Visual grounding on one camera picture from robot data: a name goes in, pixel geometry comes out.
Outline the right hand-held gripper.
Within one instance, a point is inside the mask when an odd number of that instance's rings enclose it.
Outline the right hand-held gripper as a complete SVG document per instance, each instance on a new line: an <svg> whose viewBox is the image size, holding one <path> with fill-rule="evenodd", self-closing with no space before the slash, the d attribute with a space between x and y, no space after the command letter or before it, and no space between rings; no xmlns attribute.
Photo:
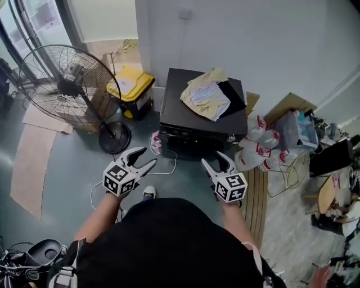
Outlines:
<svg viewBox="0 0 360 288"><path fill-rule="evenodd" d="M248 189L248 183L243 173L235 173L234 161L220 151L215 152L219 163L219 172L227 173L217 175L206 159L201 159L201 165L206 175L212 180L215 195L225 203L242 200Z"/></svg>

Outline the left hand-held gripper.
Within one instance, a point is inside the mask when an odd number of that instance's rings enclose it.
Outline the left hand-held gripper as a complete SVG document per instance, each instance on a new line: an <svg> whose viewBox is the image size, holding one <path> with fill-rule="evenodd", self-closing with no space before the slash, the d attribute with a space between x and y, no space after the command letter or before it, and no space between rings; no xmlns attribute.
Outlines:
<svg viewBox="0 0 360 288"><path fill-rule="evenodd" d="M107 192L120 196L132 191L138 186L140 178L146 176L156 165L157 159L152 159L137 168L134 164L146 152L146 147L134 147L124 151L120 159L111 161L102 175L102 186Z"/></svg>

